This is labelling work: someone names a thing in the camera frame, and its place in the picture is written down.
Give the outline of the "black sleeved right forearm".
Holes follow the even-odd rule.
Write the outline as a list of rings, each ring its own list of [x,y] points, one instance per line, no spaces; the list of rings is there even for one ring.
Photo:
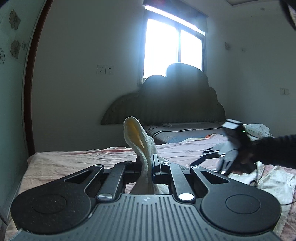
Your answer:
[[[295,135],[283,137],[265,137],[250,141],[240,153],[242,164],[262,162],[265,165],[295,169]]]

